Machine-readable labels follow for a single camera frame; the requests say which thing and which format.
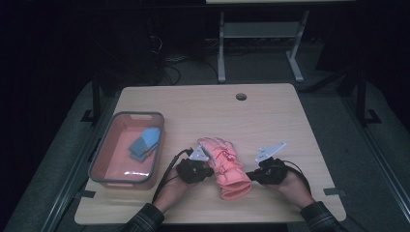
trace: person's hand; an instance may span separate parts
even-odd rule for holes
[[[304,182],[290,171],[287,172],[286,178],[279,185],[265,185],[265,187],[282,193],[289,202],[301,210],[314,202]]]
[[[177,170],[172,168],[167,177],[167,183],[163,186],[157,199],[153,203],[163,214],[176,204],[192,187],[197,183],[187,184],[185,183],[177,173]]]

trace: pink cloth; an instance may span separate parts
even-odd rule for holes
[[[251,180],[236,161],[236,153],[231,142],[220,138],[199,138],[198,143],[208,155],[214,157],[208,161],[217,176],[221,187],[221,197],[233,200],[251,190]]]

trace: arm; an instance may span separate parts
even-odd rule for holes
[[[163,186],[157,200],[153,204],[145,204],[144,207],[133,216],[122,231],[153,232],[158,229],[164,220],[165,212],[182,199],[185,193],[195,184],[187,184],[180,177],[175,168],[168,175],[168,182]]]
[[[302,180],[292,172],[279,185],[265,185],[268,189],[279,191],[284,197],[301,209],[301,215],[312,232],[346,231],[329,212],[323,202],[316,202]]]

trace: light wood table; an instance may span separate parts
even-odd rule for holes
[[[236,95],[247,95],[245,101]],[[345,211],[338,195],[323,189],[335,185],[323,160],[294,87],[290,84],[130,87],[123,90],[115,112],[158,111],[165,118],[159,166],[160,178],[180,151],[197,146],[200,137],[220,137],[234,144],[246,172],[257,168],[260,147],[287,142],[276,158],[295,162],[309,179],[312,195],[323,201],[338,220]],[[79,224],[125,223],[150,202],[151,190],[104,188],[88,181],[94,198],[82,197],[75,221]],[[303,220],[299,210],[279,193],[256,182],[238,199],[220,198],[215,176],[193,188],[165,214],[164,223],[255,223]]]

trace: sleeve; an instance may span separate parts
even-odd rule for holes
[[[162,212],[152,204],[145,204],[144,207],[133,216],[122,229],[123,232],[154,232],[163,222]]]
[[[306,206],[301,215],[311,232],[347,231],[321,201]]]

